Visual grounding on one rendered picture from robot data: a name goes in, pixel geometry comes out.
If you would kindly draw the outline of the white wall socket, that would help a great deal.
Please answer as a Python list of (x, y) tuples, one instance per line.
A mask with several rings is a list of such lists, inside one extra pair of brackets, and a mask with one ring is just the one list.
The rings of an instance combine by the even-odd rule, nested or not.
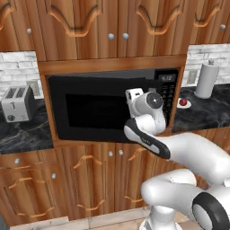
[(187, 79), (187, 84), (194, 84), (196, 81), (197, 71), (196, 70), (190, 70), (189, 76)]
[(27, 85), (33, 90), (35, 96), (40, 96), (40, 88), (37, 80), (27, 81)]

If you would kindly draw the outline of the wooden wall cupboard door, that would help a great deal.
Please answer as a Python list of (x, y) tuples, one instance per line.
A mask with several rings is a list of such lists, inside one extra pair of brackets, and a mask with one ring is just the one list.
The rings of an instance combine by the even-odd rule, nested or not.
[(219, 43), (230, 43), (230, 0), (198, 0), (190, 44)]
[(0, 0), (0, 51), (34, 50), (31, 14), (36, 0)]
[(186, 54), (194, 6), (192, 0), (119, 0), (118, 57)]
[(117, 56), (118, 0), (37, 0), (37, 6), (47, 61)]

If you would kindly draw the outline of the white paper towel roll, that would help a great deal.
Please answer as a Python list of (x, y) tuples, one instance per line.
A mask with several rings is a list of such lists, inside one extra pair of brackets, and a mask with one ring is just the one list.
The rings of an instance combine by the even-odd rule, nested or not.
[(196, 91), (194, 92), (198, 98), (208, 99), (211, 97), (218, 72), (219, 65), (213, 59), (202, 64)]

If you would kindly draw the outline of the wooden base cupboard door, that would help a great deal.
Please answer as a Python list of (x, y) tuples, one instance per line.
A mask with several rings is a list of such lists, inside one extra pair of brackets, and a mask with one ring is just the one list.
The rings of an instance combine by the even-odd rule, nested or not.
[(0, 174), (0, 213), (9, 226), (65, 217), (59, 169), (45, 167)]
[(230, 145), (230, 127), (195, 130), (195, 133), (223, 148)]
[(115, 211), (114, 144), (65, 146), (57, 148), (56, 155), (71, 220)]
[(169, 172), (173, 162), (161, 159), (140, 145), (116, 145), (115, 210), (142, 208), (141, 184), (156, 175)]

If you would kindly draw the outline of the wooden drawer front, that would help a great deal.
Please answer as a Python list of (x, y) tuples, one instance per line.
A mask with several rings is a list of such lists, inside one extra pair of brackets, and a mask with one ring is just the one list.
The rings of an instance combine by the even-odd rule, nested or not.
[[(14, 163), (16, 158), (20, 159), (19, 164)], [(56, 164), (57, 157), (54, 148), (0, 155), (0, 173), (15, 173), (20, 170), (38, 169)]]

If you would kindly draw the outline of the silver toaster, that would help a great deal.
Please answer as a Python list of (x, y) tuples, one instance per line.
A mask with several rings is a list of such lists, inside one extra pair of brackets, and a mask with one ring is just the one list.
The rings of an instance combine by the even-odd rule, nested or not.
[(9, 87), (1, 100), (5, 120), (8, 123), (32, 119), (36, 100), (30, 86)]

